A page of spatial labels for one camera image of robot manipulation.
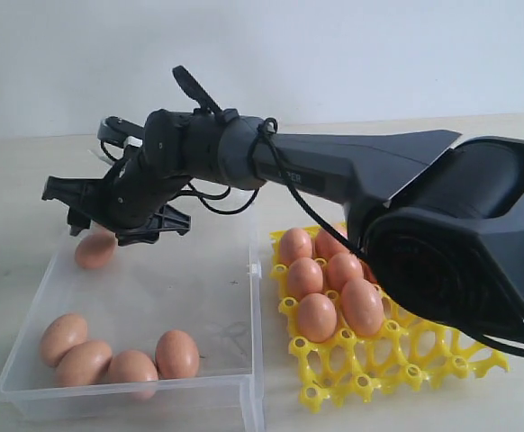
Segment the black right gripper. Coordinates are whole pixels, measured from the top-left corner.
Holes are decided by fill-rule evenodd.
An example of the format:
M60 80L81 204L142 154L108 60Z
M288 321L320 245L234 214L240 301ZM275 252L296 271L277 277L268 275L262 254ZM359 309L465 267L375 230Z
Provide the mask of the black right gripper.
M140 152L116 162L104 179L49 176L43 201L69 208L69 235L78 236L95 223L116 235L120 246L153 244L163 232L184 236L191 217L168 204L189 183L188 175L162 176Z

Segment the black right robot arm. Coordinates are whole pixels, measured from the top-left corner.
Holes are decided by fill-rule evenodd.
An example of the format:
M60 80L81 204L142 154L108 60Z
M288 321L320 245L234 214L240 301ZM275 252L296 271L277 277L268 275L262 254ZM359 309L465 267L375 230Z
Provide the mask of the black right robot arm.
M340 204L348 249L405 310L485 345L524 344L524 140L461 141L450 130L394 135L284 134L274 119L233 109L153 112L99 129L127 151L100 179L50 177L43 198L123 245L185 233L168 202L193 179L241 190L285 185Z

